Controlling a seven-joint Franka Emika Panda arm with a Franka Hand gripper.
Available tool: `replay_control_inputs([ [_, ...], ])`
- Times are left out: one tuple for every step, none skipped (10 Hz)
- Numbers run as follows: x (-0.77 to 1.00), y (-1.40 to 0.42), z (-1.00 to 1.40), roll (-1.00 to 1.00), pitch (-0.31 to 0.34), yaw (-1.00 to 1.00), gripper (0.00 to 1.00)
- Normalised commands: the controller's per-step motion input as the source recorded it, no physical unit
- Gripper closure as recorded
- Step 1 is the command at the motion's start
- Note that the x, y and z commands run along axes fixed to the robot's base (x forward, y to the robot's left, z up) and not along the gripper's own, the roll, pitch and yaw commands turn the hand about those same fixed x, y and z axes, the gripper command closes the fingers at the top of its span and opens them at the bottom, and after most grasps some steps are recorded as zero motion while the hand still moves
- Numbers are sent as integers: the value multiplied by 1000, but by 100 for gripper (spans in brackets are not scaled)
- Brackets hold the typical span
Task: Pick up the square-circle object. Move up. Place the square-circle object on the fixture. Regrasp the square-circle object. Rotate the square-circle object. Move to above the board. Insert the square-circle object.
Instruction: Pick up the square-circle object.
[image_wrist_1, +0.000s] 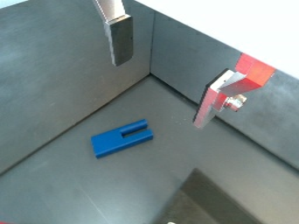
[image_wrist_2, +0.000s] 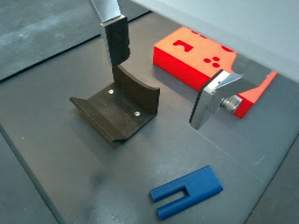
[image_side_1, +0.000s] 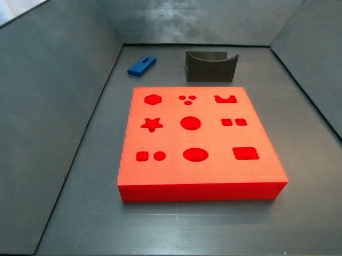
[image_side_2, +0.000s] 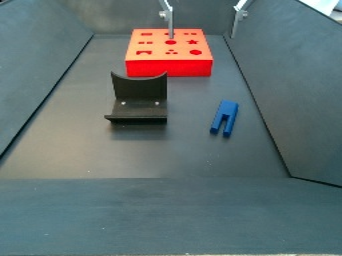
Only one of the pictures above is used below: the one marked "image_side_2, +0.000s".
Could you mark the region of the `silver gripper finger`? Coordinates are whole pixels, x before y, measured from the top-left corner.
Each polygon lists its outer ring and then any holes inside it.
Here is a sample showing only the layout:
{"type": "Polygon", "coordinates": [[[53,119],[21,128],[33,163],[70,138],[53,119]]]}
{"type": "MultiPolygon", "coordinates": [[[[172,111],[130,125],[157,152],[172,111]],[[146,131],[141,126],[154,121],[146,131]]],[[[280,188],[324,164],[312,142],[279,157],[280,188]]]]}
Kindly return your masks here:
{"type": "Polygon", "coordinates": [[[161,6],[158,17],[166,22],[168,37],[173,38],[173,8],[168,3],[168,0],[157,0],[161,6]]]}
{"type": "Polygon", "coordinates": [[[231,38],[235,37],[236,31],[237,31],[239,22],[248,15],[248,12],[245,10],[247,1],[248,0],[239,0],[236,5],[233,6],[235,16],[233,16],[233,22],[232,22],[232,28],[231,28],[231,35],[229,35],[231,38]]]}

